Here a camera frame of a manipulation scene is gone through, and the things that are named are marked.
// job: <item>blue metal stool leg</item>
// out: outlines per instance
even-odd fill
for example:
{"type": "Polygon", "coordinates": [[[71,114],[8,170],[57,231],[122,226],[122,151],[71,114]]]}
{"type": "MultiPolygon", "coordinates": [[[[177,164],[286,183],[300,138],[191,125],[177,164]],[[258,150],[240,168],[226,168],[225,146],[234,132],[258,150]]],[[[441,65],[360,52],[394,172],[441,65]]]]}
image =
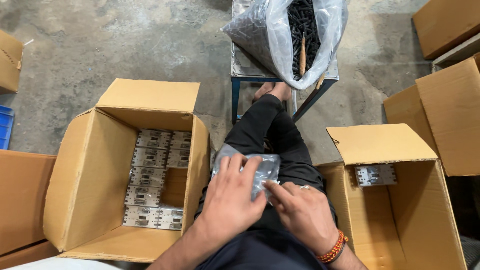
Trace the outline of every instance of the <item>blue metal stool leg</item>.
{"type": "Polygon", "coordinates": [[[232,78],[232,124],[237,122],[237,111],[239,107],[240,80],[232,78]]]}

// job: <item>concrete floor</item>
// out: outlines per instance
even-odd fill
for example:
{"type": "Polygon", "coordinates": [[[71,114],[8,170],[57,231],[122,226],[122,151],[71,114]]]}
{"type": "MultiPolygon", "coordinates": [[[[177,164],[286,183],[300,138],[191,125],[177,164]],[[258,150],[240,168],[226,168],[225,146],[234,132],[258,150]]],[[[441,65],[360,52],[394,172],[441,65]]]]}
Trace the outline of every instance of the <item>concrete floor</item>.
{"type": "MultiPolygon", "coordinates": [[[[340,159],[327,126],[385,123],[382,101],[429,73],[411,16],[427,0],[348,1],[340,81],[298,121],[312,160],[340,159]]],[[[195,113],[218,149],[231,128],[230,0],[0,0],[0,29],[25,46],[10,149],[56,154],[75,115],[116,78],[201,82],[195,113]]],[[[257,85],[244,85],[245,111],[257,85]]],[[[301,98],[307,92],[299,93],[301,98]]]]}

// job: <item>person's right hand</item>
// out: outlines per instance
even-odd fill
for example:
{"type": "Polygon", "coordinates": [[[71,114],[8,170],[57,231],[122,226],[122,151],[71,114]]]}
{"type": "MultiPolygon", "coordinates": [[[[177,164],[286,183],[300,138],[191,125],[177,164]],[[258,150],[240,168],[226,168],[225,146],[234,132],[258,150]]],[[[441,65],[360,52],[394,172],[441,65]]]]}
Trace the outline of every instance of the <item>person's right hand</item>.
{"type": "Polygon", "coordinates": [[[282,224],[295,237],[317,256],[332,250],[339,235],[324,193],[311,186],[300,189],[292,182],[268,181],[265,187],[273,194],[270,201],[282,224]]]}

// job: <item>clear plastic bag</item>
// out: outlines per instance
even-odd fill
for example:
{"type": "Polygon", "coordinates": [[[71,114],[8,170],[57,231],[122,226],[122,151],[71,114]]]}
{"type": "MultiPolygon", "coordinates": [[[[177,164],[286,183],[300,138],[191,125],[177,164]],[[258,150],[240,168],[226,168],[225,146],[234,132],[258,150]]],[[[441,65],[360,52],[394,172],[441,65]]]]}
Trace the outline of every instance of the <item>clear plastic bag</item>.
{"type": "MultiPolygon", "coordinates": [[[[240,153],[238,152],[235,148],[231,147],[228,144],[223,144],[222,148],[218,151],[216,157],[215,157],[215,162],[213,165],[213,170],[212,170],[212,178],[218,173],[218,170],[220,169],[220,162],[223,157],[232,157],[233,154],[240,153]]],[[[278,183],[278,170],[280,169],[280,156],[275,155],[275,154],[250,154],[246,155],[246,157],[252,158],[260,156],[262,157],[263,161],[258,165],[258,169],[255,172],[255,176],[253,178],[253,186],[252,186],[252,194],[251,194],[251,200],[255,200],[257,198],[257,194],[265,190],[264,183],[267,180],[272,180],[275,183],[278,183]]],[[[270,196],[270,193],[268,190],[265,190],[265,195],[268,198],[270,196]]]]}
{"type": "Polygon", "coordinates": [[[247,10],[221,28],[290,87],[304,90],[328,68],[347,24],[345,0],[312,0],[320,48],[311,68],[294,80],[293,47],[287,7],[293,0],[256,0],[247,10]]]}

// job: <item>black bracelet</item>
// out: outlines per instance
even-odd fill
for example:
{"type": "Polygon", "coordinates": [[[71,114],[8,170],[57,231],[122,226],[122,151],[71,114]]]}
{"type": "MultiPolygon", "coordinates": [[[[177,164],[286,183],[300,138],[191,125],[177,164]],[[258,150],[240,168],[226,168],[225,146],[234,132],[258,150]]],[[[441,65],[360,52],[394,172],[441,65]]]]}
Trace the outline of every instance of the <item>black bracelet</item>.
{"type": "Polygon", "coordinates": [[[335,258],[333,258],[333,260],[329,261],[329,262],[326,262],[326,263],[332,263],[334,261],[336,261],[336,259],[338,259],[338,257],[340,257],[340,255],[342,254],[342,251],[343,249],[345,248],[345,245],[347,243],[345,241],[343,241],[343,245],[342,245],[342,249],[340,249],[340,251],[338,252],[338,254],[335,256],[335,258]]]}

